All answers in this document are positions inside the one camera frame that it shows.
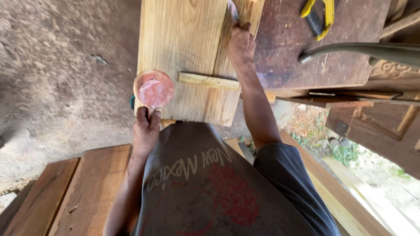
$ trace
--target gray t-shirt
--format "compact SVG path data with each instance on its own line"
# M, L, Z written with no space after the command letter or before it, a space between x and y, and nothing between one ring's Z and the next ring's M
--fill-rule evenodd
M340 235L296 148L263 147L254 166L209 124L162 130L132 235Z

